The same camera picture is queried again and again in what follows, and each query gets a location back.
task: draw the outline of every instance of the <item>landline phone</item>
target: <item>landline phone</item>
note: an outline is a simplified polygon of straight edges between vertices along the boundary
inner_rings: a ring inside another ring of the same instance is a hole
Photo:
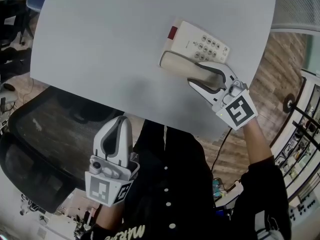
[[[176,19],[159,65],[187,78],[215,114],[237,130],[258,115],[249,90],[225,64],[230,48],[203,29]]]

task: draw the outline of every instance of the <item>black shirt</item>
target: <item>black shirt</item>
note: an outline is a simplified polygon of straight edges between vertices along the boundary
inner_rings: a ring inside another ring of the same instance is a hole
[[[95,225],[82,240],[262,239],[272,231],[291,238],[287,191],[273,157],[250,165],[241,177],[244,190],[231,221],[214,212],[209,168],[194,168],[191,161],[178,166],[155,157],[142,163],[147,164],[126,197],[121,227],[110,231]],[[258,214],[264,229],[257,230]]]

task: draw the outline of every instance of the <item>person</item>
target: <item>person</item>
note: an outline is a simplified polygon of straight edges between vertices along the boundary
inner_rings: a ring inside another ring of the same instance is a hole
[[[243,127],[249,157],[231,220],[215,212],[213,175],[190,134],[146,120],[133,151],[140,170],[126,199],[102,206],[82,240],[291,238],[287,191],[254,118]]]

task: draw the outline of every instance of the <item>cable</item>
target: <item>cable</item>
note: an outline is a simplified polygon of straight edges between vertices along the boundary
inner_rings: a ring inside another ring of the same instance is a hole
[[[15,105],[16,105],[16,102],[13,103],[13,106],[10,109],[7,109],[7,110],[3,111],[3,113],[11,111],[15,107]]]
[[[17,108],[17,106],[16,106],[16,104],[13,104],[13,109],[9,112],[9,117],[12,115],[12,113],[14,112],[14,111],[16,111],[18,108]]]
[[[216,161],[218,160],[218,157],[219,157],[219,155],[220,155],[220,151],[221,151],[222,147],[224,146],[224,144],[225,144],[225,142],[226,142],[226,139],[228,138],[228,136],[229,136],[229,134],[231,133],[231,131],[232,131],[232,128],[230,128],[230,130],[228,131],[228,133],[227,133],[226,136],[224,137],[224,140],[223,140],[223,142],[222,142],[222,144],[221,144],[221,146],[220,146],[220,148],[219,148],[218,154],[216,155],[216,158],[215,158],[215,160],[214,160],[214,162],[213,162],[213,164],[212,164],[211,172],[213,172],[213,170],[214,170],[214,166],[215,166]]]
[[[34,79],[32,78],[32,87],[31,87],[31,90],[30,90],[28,93],[24,94],[23,97],[22,97],[22,104],[23,104],[23,105],[25,104],[25,96],[26,96],[26,95],[29,95],[30,93],[32,93],[32,90],[34,89],[34,84],[35,84],[35,82],[34,82]]]

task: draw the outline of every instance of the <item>wooden floor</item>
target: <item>wooden floor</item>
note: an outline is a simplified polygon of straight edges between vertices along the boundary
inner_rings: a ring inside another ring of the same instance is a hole
[[[297,96],[302,84],[300,69],[304,62],[307,36],[295,33],[271,33],[261,59],[259,68],[249,88],[250,95],[258,110],[258,122],[270,143],[278,133],[287,115],[282,112],[282,103],[286,95],[293,93]],[[19,44],[13,44],[16,49],[25,49]],[[16,106],[20,107],[46,87],[37,80],[32,80],[29,74],[17,76],[8,81],[14,85],[19,93]],[[144,120],[128,115],[132,122],[133,140],[136,141]],[[206,161],[211,167],[222,144],[222,138],[216,142],[209,142],[196,137],[202,144]],[[227,138],[213,175],[222,179],[224,186],[229,188],[248,169],[249,160],[244,141],[243,131],[231,131]]]

